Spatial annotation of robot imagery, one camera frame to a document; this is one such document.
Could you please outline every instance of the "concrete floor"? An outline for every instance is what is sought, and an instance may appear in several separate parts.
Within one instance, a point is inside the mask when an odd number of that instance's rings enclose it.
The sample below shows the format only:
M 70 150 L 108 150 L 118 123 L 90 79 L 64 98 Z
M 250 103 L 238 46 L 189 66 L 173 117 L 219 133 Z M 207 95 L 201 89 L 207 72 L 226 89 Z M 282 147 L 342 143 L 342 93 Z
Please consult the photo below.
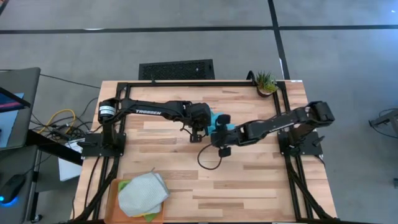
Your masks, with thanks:
M 274 2 L 280 26 L 398 24 L 397 1 Z M 10 0 L 0 17 L 0 30 L 271 25 L 265 0 Z M 319 131 L 326 135 L 322 146 L 338 216 L 396 223 L 398 190 L 392 179 L 398 177 L 397 140 L 374 132 L 368 120 L 398 105 L 398 30 L 281 35 L 291 79 L 304 80 L 308 99 L 327 101 L 336 117 Z M 271 30 L 3 34 L 0 43 L 0 68 L 40 67 L 43 74 L 91 85 L 137 80 L 140 63 L 203 58 L 213 59 L 217 79 L 242 79 L 248 70 L 270 70 L 282 77 Z M 41 77 L 34 114 L 44 122 L 64 108 L 81 113 L 97 95 L 92 88 Z M 92 104 L 85 121 L 92 120 L 94 109 Z M 69 181 L 40 195 L 41 223 L 68 218 L 75 187 L 76 181 Z M 50 206 L 54 195 L 65 206 Z

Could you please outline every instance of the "wooden table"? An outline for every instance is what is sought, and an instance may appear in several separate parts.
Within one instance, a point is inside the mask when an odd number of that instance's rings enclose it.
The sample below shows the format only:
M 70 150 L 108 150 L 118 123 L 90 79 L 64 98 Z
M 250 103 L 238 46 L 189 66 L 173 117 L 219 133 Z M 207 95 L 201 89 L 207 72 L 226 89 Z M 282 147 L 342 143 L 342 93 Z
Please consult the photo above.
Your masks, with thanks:
M 290 107 L 294 109 L 305 106 L 307 96 L 303 83 L 285 82 Z M 103 82 L 98 102 L 114 97 L 117 83 Z M 133 87 L 130 98 L 157 102 L 205 102 L 214 112 L 230 114 L 233 124 L 267 119 L 275 115 L 273 98 L 259 97 L 256 89 L 251 86 Z M 279 99 L 283 111 L 280 93 Z M 99 125 L 97 114 L 93 122 L 95 129 Z M 295 220 L 285 162 L 279 153 L 275 133 L 257 144 L 233 147 L 232 155 L 224 158 L 217 170 L 205 170 L 197 164 L 197 154 L 203 146 L 210 143 L 210 138 L 191 144 L 189 135 L 179 131 L 181 127 L 181 123 L 173 123 L 158 116 L 130 114 L 126 118 L 127 144 L 120 160 L 118 178 L 130 179 L 155 167 L 155 171 L 162 175 L 171 191 L 165 204 L 166 222 Z M 95 160 L 96 158 L 89 158 L 83 163 L 75 198 L 76 215 L 83 210 L 88 179 Z M 302 156 L 302 160 L 309 191 L 325 211 L 335 217 L 323 164 L 314 156 Z M 201 161 L 205 166 L 213 167 L 219 161 L 218 151 L 207 150 L 201 155 Z M 89 201 L 97 191 L 101 165 L 102 159 L 95 169 Z M 297 191 L 304 217 L 302 194 L 298 189 Z M 100 218 L 104 217 L 107 196 L 108 192 L 105 192 Z

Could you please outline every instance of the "blue object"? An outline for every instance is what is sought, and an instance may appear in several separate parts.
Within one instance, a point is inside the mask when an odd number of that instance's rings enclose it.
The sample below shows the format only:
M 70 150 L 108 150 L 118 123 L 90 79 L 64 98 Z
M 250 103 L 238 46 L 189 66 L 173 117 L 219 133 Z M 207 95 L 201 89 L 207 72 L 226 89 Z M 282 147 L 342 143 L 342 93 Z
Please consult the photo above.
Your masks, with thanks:
M 24 97 L 23 93 L 16 93 L 15 95 L 21 99 Z M 17 115 L 18 110 L 0 113 L 0 147 L 7 146 Z
M 207 126 L 207 131 L 208 131 L 209 135 L 211 135 L 214 132 L 214 130 L 216 129 L 216 125 L 217 125 L 216 120 L 217 120 L 218 116 L 224 114 L 224 113 L 213 113 L 212 111 L 210 111 L 210 112 L 211 112 L 211 126 Z M 235 125 L 227 124 L 226 128 L 228 130 L 231 130 L 231 129 L 235 128 Z
M 8 202 L 8 203 L 0 203 L 0 205 L 1 205 L 2 207 L 11 207 L 11 206 L 15 205 L 15 204 L 18 202 L 18 198 L 19 198 L 19 197 L 15 197 L 14 199 L 12 199 L 11 202 Z

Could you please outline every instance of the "white cloth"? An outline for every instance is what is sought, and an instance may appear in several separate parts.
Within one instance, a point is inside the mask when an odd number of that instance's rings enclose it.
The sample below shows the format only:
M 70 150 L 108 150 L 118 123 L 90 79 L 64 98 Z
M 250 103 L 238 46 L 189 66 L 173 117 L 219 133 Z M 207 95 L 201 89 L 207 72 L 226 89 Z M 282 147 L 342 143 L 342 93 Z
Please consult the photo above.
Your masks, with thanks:
M 119 206 L 129 217 L 142 213 L 159 213 L 162 202 L 169 195 L 162 177 L 150 172 L 132 179 L 119 192 Z

